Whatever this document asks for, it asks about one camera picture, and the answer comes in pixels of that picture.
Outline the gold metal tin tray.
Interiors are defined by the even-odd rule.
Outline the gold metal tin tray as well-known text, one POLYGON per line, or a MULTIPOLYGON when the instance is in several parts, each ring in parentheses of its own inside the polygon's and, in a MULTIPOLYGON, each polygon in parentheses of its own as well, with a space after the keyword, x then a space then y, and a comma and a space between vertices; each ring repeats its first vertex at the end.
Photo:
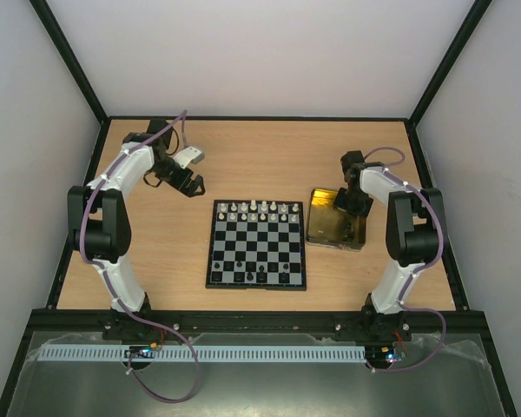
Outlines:
POLYGON ((305 239, 327 248, 360 251, 366 244, 366 219, 333 207, 334 189, 312 190, 305 239))

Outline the black white chessboard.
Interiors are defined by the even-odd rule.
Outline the black white chessboard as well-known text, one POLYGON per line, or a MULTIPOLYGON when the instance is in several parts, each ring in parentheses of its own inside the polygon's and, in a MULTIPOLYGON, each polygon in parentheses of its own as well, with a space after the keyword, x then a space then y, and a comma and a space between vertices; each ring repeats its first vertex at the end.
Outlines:
POLYGON ((305 227, 303 203, 293 201, 256 201, 257 211, 250 209, 250 201, 215 200, 211 236, 208 251, 206 288, 245 289, 262 288, 269 290, 307 289, 307 267, 305 250, 305 227), (220 211, 220 204, 226 203, 227 212, 220 211), (247 220, 240 219, 247 213, 247 220), (218 261, 220 268, 214 268, 218 261), (232 261, 232 270, 224 269, 224 262, 232 261), (237 261, 243 261, 241 268, 237 261), (247 269, 247 262, 256 263, 255 270, 247 269), (269 262, 277 262, 278 269, 270 271, 269 262), (289 264, 289 270, 281 266, 289 264), (212 281, 214 271, 222 272, 221 281, 212 281), (257 282, 257 273, 264 271, 265 282, 257 282), (242 282, 234 280, 234 274, 242 272, 242 282), (247 272, 254 274, 248 281, 247 272), (279 273, 289 274, 288 282, 279 281, 279 273))

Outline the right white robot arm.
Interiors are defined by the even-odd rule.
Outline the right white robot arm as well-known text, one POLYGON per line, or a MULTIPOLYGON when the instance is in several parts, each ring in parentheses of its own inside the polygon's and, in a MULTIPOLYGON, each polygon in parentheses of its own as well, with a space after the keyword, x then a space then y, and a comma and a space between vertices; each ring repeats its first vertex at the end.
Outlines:
POLYGON ((337 194, 335 210, 366 219, 375 200, 386 206, 385 242, 391 260, 361 309, 363 334, 380 340, 391 329, 401 329, 405 313, 435 314, 446 328, 439 311, 406 304, 417 279, 442 259, 446 247, 441 192, 398 178, 384 163, 368 162, 359 150, 344 154, 340 164, 346 187, 337 194))

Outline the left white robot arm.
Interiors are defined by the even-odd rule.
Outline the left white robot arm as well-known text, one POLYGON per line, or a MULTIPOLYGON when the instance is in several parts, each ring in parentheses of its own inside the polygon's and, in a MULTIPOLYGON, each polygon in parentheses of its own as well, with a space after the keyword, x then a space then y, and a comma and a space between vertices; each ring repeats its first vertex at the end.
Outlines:
POLYGON ((107 168, 84 186, 67 195, 69 242, 82 260, 101 276, 112 309, 137 314, 148 305, 129 258, 132 231, 126 200, 139 181, 148 175, 186 197, 204 195, 204 180, 190 168, 204 159, 204 151, 188 143, 186 112, 174 121, 153 119, 144 132, 132 132, 107 168))

